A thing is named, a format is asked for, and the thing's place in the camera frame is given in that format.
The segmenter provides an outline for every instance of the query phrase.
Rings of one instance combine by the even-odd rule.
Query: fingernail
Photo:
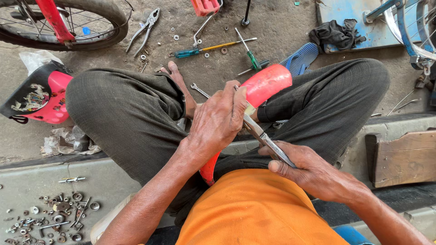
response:
[[[272,160],[269,162],[269,165],[271,167],[271,171],[277,171],[279,169],[279,162]]]

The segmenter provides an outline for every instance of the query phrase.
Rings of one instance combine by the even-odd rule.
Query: screwdriver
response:
[[[263,60],[263,61],[261,61],[259,64],[260,64],[260,67],[262,67],[262,69],[263,69],[263,68],[265,68],[267,65],[269,65],[269,60]],[[244,73],[247,73],[247,72],[249,72],[249,71],[251,71],[251,70],[254,70],[254,69],[255,69],[255,68],[254,68],[254,65],[252,65],[252,66],[250,67],[250,69],[248,69],[248,70],[246,70],[246,71],[243,71],[243,72],[237,74],[236,76],[240,76],[240,75],[242,75],[242,74],[244,74]]]
[[[244,39],[242,38],[241,34],[239,33],[239,31],[238,31],[238,29],[237,29],[236,27],[235,27],[235,30],[236,30],[236,32],[238,33],[238,36],[239,36],[239,38],[241,39],[242,43],[244,44],[245,48],[247,49],[247,55],[248,55],[248,57],[250,57],[250,60],[251,60],[251,63],[253,64],[253,66],[254,66],[254,69],[255,69],[256,71],[260,71],[260,70],[262,70],[262,67],[261,67],[260,64],[259,64],[259,61],[257,61],[257,59],[254,57],[253,52],[251,52],[251,51],[248,49],[247,45],[246,45],[245,42],[244,42]]]
[[[252,40],[256,40],[257,37],[253,37],[244,41],[252,41]],[[208,47],[208,48],[203,48],[203,49],[198,49],[198,48],[194,48],[194,49],[187,49],[187,50],[181,50],[181,51],[176,51],[174,53],[174,56],[176,58],[184,58],[184,57],[189,57],[191,55],[195,55],[200,53],[200,51],[206,51],[206,50],[211,50],[214,48],[221,48],[224,46],[229,46],[229,45],[233,45],[233,44],[237,44],[237,43],[242,43],[242,41],[237,41],[237,42],[230,42],[230,43],[226,43],[226,44],[220,44],[220,45],[216,45],[216,46],[212,46],[212,47]]]

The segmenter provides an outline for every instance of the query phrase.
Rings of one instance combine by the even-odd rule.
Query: blue flip-flop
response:
[[[283,65],[291,72],[291,75],[298,76],[305,72],[306,68],[318,57],[318,46],[314,43],[306,43],[297,52],[289,56],[280,65]]]

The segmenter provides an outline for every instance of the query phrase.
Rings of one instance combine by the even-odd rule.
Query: teal screwdriver handle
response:
[[[195,49],[187,49],[187,50],[176,51],[174,53],[174,56],[176,58],[184,58],[184,57],[189,57],[191,55],[196,55],[198,53],[200,53],[200,50],[198,48],[195,48]]]
[[[259,61],[257,61],[257,59],[254,57],[253,52],[248,51],[247,55],[250,57],[250,60],[251,60],[251,63],[253,64],[253,66],[254,66],[254,69],[256,71],[262,70],[262,67],[259,64]]]

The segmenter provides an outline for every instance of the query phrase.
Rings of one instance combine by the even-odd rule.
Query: man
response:
[[[294,77],[254,119],[289,119],[272,139],[298,169],[271,161],[265,147],[221,156],[211,188],[198,170],[241,129],[246,88],[235,91],[239,82],[229,81],[198,107],[176,64],[168,68],[171,74],[162,68],[155,75],[93,69],[68,85],[73,120],[143,185],[98,245],[145,243],[164,212],[184,223],[177,244],[346,244],[303,190],[348,205],[382,244],[430,244],[364,184],[332,166],[388,89],[382,63],[344,61]],[[193,119],[189,134],[174,122],[182,117]]]

